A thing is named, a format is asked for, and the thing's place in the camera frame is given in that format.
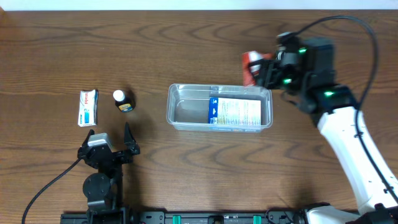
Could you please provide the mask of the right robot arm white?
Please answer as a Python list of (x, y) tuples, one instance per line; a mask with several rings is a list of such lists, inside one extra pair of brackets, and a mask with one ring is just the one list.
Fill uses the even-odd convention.
[(328, 141), (358, 206), (357, 213), (329, 204), (308, 206), (294, 215), (294, 223), (397, 223), (397, 178), (369, 134), (351, 90), (335, 82), (332, 42), (285, 36), (278, 37), (274, 54), (243, 55), (244, 80), (299, 99), (294, 106), (311, 116)]

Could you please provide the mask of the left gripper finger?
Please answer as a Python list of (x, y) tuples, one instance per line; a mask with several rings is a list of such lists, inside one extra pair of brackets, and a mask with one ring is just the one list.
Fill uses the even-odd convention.
[(136, 144), (137, 144), (137, 142), (135, 141), (135, 139), (131, 133), (129, 123), (126, 122), (124, 125), (124, 145), (127, 148), (135, 148)]
[(90, 136), (94, 135), (95, 131), (93, 129), (88, 131), (88, 135), (86, 136), (85, 140), (82, 143), (82, 146), (88, 146), (88, 141), (90, 139)]

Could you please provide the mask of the red medicine sachet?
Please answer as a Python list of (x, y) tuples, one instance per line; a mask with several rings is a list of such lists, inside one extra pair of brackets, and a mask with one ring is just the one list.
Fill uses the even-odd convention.
[(253, 65), (249, 67), (251, 62), (255, 62), (260, 59), (272, 59), (274, 54), (263, 54), (257, 51), (248, 51), (243, 53), (243, 85), (254, 86), (256, 84), (251, 73), (257, 75), (259, 73), (260, 65)]

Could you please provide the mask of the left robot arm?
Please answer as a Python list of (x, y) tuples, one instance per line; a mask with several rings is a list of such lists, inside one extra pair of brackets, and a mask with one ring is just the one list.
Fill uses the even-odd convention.
[(91, 130), (78, 150), (77, 157), (97, 170), (83, 183), (88, 223), (134, 223), (137, 220), (123, 203), (122, 165), (130, 164), (133, 157), (140, 154), (128, 123), (124, 126), (124, 145), (125, 150), (113, 152), (108, 134), (95, 134)]

